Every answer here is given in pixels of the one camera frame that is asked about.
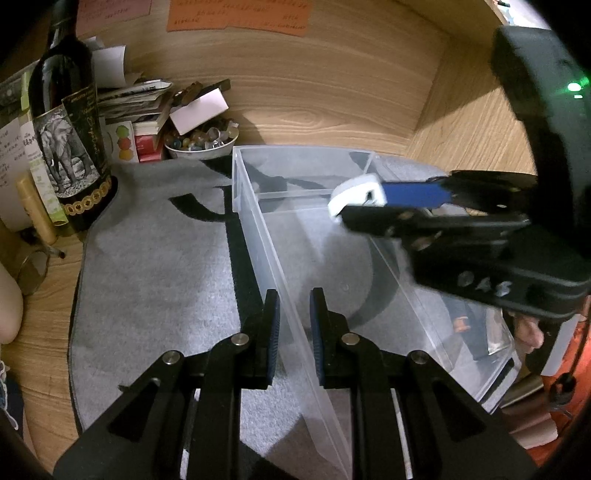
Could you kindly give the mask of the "white handwritten paper note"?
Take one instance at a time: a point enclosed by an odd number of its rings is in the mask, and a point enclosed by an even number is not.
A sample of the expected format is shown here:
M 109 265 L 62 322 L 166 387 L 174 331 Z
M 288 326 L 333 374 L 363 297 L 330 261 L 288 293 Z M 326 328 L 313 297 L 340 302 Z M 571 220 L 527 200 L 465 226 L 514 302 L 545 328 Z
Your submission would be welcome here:
M 4 225 L 12 232 L 32 225 L 16 188 L 16 181 L 28 172 L 29 161 L 21 138 L 19 118 L 14 118 L 0 131 L 0 214 Z

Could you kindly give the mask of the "red small box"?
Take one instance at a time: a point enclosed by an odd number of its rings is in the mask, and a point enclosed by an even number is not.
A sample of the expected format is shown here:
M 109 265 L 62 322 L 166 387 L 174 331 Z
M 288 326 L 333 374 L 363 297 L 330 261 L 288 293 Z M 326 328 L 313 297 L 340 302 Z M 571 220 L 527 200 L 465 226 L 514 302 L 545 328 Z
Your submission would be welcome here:
M 162 135 L 135 136 L 135 148 L 139 163 L 158 162 L 163 158 Z

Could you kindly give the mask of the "pink sticky note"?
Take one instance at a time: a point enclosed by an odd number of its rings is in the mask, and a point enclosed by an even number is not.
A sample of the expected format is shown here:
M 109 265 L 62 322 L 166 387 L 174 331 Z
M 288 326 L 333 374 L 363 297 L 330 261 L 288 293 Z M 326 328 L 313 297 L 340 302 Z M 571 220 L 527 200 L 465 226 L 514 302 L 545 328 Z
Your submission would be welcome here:
M 76 22 L 78 37 L 119 21 L 146 16 L 151 0 L 80 0 Z

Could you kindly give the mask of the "clear plastic organizer box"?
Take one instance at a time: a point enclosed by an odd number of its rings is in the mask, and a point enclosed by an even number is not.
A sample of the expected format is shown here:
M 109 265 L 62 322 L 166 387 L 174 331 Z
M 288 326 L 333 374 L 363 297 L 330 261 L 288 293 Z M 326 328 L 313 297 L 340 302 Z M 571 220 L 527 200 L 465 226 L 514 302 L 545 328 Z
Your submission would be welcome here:
M 311 343 L 310 294 L 381 349 L 423 350 L 488 412 L 497 409 L 521 363 L 500 311 L 418 286 L 401 245 L 349 232 L 332 221 L 332 191 L 375 174 L 422 181 L 434 166 L 367 150 L 239 146 L 232 153 L 232 208 L 242 223 L 259 289 L 280 297 L 280 360 L 271 424 L 242 407 L 242 439 L 277 474 L 295 479 L 352 475 L 349 395 L 318 384 Z

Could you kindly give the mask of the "white folded card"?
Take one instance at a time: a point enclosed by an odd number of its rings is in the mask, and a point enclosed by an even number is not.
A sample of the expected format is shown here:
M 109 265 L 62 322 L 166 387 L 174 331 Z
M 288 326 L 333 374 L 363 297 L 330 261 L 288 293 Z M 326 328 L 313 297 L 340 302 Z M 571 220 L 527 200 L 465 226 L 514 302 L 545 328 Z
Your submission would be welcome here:
M 176 131 L 180 135 L 184 135 L 226 110 L 228 110 L 228 103 L 226 103 L 221 89 L 216 88 L 185 106 L 175 107 L 171 110 L 169 118 Z

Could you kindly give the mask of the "dark wine bottle elephant label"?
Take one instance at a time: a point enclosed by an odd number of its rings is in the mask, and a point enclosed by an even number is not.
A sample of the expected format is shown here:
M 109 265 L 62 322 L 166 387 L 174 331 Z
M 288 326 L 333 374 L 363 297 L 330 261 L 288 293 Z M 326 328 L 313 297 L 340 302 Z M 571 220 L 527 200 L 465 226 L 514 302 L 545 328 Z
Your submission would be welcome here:
M 48 45 L 29 83 L 33 127 L 72 228 L 86 232 L 117 190 L 104 152 L 92 55 L 76 36 L 78 3 L 53 5 Z

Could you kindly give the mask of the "white bowl of beads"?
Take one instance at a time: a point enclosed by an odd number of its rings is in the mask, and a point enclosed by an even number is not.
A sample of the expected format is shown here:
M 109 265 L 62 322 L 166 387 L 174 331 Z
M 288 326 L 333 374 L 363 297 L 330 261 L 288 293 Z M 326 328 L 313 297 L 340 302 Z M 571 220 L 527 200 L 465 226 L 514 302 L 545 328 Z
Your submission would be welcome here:
M 217 118 L 183 135 L 172 129 L 164 135 L 163 145 L 171 158 L 206 161 L 230 155 L 238 136 L 238 122 Z

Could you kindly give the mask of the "orange sticky note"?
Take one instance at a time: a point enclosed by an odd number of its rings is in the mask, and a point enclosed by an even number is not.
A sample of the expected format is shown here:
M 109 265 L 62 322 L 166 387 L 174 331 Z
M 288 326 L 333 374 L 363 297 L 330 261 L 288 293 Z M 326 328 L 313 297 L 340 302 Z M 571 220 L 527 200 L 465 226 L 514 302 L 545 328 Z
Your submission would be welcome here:
M 308 30 L 311 1 L 171 1 L 166 30 L 242 28 L 302 37 Z

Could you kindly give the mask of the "stack of papers and books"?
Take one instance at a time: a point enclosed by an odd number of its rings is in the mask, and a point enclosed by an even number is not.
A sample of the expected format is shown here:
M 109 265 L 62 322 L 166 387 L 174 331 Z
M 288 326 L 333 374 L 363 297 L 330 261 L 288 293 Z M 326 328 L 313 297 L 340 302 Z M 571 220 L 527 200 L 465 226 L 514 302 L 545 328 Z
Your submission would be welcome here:
M 127 71 L 126 47 L 85 41 L 92 59 L 98 108 L 106 124 L 130 122 L 136 135 L 156 135 L 168 119 L 173 83 Z

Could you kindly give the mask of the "traffic light picture card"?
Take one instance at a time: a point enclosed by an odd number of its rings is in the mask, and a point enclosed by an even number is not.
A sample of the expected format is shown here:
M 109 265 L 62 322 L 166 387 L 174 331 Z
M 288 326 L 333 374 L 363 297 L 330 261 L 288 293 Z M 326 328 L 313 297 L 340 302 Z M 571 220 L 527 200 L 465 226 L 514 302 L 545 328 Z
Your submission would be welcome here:
M 138 163 L 133 125 L 130 121 L 107 124 L 103 129 L 105 151 L 112 163 Z

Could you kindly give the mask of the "white travel power adapter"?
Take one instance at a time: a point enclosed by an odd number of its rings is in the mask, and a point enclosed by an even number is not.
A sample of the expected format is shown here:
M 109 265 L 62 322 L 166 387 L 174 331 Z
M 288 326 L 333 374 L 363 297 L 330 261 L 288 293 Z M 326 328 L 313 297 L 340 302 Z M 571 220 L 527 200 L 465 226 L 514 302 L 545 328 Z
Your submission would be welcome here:
M 341 222 L 342 209 L 346 206 L 377 206 L 387 204 L 381 180 L 375 174 L 365 174 L 339 185 L 329 198 L 328 211 L 332 221 Z

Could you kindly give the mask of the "yellow lip balm tube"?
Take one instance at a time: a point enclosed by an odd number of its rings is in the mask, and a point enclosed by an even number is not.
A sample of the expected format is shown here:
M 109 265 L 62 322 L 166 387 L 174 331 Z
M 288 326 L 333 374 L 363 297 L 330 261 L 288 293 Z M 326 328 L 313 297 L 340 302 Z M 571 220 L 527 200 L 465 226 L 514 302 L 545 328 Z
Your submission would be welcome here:
M 21 174 L 16 189 L 25 212 L 28 214 L 39 238 L 47 245 L 57 241 L 57 234 L 50 217 L 39 196 L 30 172 Z

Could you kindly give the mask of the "grey black patterned mat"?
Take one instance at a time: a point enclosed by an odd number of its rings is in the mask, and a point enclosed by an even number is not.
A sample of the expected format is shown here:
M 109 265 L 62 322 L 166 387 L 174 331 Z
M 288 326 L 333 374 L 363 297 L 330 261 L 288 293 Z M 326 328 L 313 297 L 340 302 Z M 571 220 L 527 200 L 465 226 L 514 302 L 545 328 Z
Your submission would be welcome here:
M 70 385 L 83 427 L 160 354 L 211 349 L 266 295 L 232 208 L 232 156 L 122 165 L 114 174 L 116 197 L 84 243 L 72 319 Z M 242 396 L 264 425 L 271 387 Z M 240 446 L 245 478 L 295 479 Z

